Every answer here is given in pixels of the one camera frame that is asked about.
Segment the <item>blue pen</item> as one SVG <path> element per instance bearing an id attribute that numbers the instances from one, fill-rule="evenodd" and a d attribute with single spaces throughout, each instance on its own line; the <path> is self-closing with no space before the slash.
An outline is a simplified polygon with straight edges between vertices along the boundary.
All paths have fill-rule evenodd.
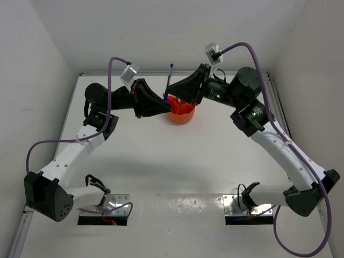
<path id="1" fill-rule="evenodd" d="M 170 66 L 169 66 L 169 72 L 168 72 L 168 77 L 167 77 L 166 88 L 165 88 L 165 91 L 164 91 L 164 94 L 163 94 L 163 100 L 164 100 L 165 103 L 168 101 L 167 90 L 168 90 L 168 87 L 170 86 L 170 80 L 171 80 L 171 76 L 172 76 L 172 73 L 173 73 L 173 67 L 174 67 L 174 64 L 171 63 Z"/>

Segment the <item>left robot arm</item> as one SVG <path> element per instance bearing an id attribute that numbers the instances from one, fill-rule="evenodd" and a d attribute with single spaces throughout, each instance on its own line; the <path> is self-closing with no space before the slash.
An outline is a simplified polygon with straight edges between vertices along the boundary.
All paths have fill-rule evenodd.
<path id="1" fill-rule="evenodd" d="M 85 120 L 76 136 L 48 165 L 24 178 L 26 204 L 55 222 L 64 220 L 73 208 L 93 214 L 107 214 L 106 200 L 110 189 L 88 174 L 85 186 L 69 188 L 78 167 L 90 154 L 107 141 L 119 118 L 112 110 L 133 109 L 137 118 L 168 113 L 171 106 L 154 93 L 144 79 L 137 79 L 131 88 L 110 91 L 99 83 L 85 90 Z"/>

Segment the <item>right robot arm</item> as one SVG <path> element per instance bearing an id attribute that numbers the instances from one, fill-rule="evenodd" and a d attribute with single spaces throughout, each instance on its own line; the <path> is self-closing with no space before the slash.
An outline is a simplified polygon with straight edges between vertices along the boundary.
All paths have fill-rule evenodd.
<path id="1" fill-rule="evenodd" d="M 340 179 L 339 173 L 311 161 L 285 134 L 257 98 L 262 91 L 257 70 L 243 67 L 230 83 L 211 78 L 210 71 L 209 65 L 201 64 L 189 77 L 170 85 L 167 93 L 192 105 L 207 98 L 233 107 L 230 118 L 235 126 L 264 148 L 292 182 L 287 189 L 254 182 L 242 192 L 242 204 L 249 210 L 261 204 L 287 206 L 302 217 L 309 216 Z"/>

